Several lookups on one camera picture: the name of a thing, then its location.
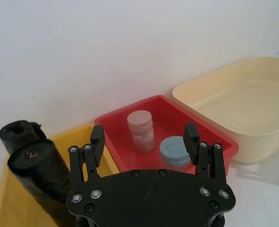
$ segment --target pill bottle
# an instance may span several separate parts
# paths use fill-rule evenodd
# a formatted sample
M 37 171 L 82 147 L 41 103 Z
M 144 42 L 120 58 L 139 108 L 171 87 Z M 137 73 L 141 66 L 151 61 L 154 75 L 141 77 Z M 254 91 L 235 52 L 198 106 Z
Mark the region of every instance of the pill bottle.
M 164 139 L 159 148 L 163 168 L 180 172 L 186 172 L 189 170 L 191 158 L 186 151 L 181 136 L 171 136 Z
M 128 116 L 127 121 L 135 150 L 137 152 L 153 150 L 155 143 L 151 113 L 146 110 L 135 111 Z

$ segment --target white wall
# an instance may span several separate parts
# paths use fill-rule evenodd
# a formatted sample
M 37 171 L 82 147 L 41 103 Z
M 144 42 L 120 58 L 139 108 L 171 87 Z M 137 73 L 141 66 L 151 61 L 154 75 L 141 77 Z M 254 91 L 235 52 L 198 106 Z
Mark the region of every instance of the white wall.
M 48 134 L 254 56 L 279 56 L 279 0 L 0 0 L 0 128 Z M 0 175 L 6 152 L 0 142 Z

